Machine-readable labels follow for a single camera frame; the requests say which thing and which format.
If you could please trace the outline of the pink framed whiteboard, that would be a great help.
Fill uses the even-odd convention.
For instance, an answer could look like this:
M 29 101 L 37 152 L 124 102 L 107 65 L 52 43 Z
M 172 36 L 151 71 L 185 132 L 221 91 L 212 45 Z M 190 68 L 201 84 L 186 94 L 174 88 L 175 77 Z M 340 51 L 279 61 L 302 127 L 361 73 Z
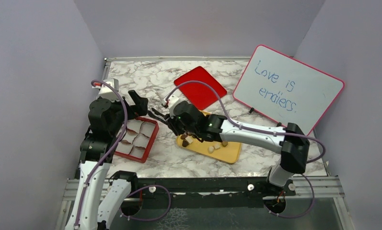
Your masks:
M 265 45 L 258 45 L 232 93 L 233 98 L 282 124 L 310 134 L 345 83 Z

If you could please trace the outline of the red compartment box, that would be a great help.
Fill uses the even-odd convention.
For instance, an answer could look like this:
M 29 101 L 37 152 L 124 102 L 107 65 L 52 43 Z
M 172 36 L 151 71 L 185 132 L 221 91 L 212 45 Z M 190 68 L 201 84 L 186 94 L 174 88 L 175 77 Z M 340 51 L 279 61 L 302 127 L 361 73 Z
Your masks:
M 129 120 L 127 132 L 119 142 L 115 155 L 145 163 L 159 132 L 157 121 L 145 117 Z

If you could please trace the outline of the white chocolate bar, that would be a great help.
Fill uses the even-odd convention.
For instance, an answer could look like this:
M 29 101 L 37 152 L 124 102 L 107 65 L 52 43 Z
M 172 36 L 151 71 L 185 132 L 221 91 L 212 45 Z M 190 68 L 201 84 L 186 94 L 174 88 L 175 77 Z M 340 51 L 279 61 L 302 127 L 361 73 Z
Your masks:
M 188 144 L 192 144 L 192 143 L 193 143 L 193 138 L 190 137 L 190 136 L 187 136 L 187 137 L 185 138 L 185 140 L 188 142 Z

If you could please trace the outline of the red box lid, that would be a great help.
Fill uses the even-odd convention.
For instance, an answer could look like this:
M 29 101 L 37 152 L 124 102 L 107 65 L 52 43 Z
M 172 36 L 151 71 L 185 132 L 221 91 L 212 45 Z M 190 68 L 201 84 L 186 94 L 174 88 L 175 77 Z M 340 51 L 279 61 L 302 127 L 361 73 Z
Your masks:
M 178 86 L 187 81 L 200 81 L 212 87 L 220 98 L 227 94 L 226 89 L 202 66 L 198 66 L 174 80 Z M 199 110 L 205 110 L 218 99 L 208 86 L 200 83 L 189 83 L 179 88 L 182 94 Z

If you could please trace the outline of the yellow plastic tray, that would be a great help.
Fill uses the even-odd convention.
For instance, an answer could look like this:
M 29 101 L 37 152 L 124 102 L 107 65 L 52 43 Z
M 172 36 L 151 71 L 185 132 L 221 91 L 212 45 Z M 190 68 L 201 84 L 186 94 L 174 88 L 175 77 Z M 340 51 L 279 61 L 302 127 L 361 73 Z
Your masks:
M 222 142 L 224 140 L 221 139 L 220 137 L 220 132 L 221 132 L 221 125 L 224 120 L 226 120 L 226 117 L 223 115 L 214 115 L 214 114 L 209 114 L 206 112 L 203 112 L 204 114 L 207 114 L 207 133 L 208 137 L 207 138 L 197 138 L 191 134 L 181 134 L 178 135 L 176 139 L 176 143 L 179 147 L 189 150 L 194 153 L 198 153 L 204 156 L 208 156 L 214 159 L 217 159 L 219 161 L 233 164 L 238 161 L 240 151 L 242 144 L 238 142 L 229 142 L 228 141 L 228 146 L 223 147 Z M 185 140 L 187 136 L 190 136 L 193 138 L 193 143 L 189 144 L 186 148 L 182 147 L 182 141 Z M 214 150 L 212 154 L 208 153 L 208 147 L 214 146 L 215 144 L 220 144 L 220 149 Z

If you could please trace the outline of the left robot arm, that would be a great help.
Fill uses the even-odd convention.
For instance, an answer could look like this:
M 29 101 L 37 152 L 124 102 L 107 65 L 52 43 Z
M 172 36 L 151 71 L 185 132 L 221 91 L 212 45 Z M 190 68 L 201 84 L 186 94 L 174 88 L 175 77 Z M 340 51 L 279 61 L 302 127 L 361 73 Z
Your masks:
M 147 98 L 139 96 L 135 90 L 128 94 L 133 105 L 124 97 L 111 101 L 100 96 L 89 106 L 90 125 L 80 145 L 79 185 L 66 230 L 106 228 L 98 219 L 98 207 L 113 154 L 123 137 L 120 130 L 129 120 L 148 112 Z

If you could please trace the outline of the black mounting rail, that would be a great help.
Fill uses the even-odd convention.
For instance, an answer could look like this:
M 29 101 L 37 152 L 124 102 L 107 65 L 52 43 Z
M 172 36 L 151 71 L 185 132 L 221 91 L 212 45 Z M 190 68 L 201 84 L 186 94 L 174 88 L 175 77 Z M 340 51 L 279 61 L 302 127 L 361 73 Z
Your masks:
M 134 178 L 131 195 L 121 203 L 126 214 L 140 209 L 171 208 L 262 208 L 267 200 L 294 196 L 292 180 L 284 188 L 267 182 L 266 177 Z

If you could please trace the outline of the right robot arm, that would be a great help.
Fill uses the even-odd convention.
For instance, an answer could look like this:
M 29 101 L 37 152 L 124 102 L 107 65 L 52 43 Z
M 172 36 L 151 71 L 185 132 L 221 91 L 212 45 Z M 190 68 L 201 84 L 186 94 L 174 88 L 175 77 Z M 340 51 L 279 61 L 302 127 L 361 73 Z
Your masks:
M 287 127 L 267 127 L 241 123 L 224 115 L 204 114 L 186 101 L 169 103 L 169 113 L 152 108 L 149 116 L 157 118 L 177 136 L 185 135 L 203 142 L 237 142 L 270 150 L 280 160 L 270 169 L 264 189 L 276 195 L 287 180 L 306 171 L 309 141 L 295 123 Z

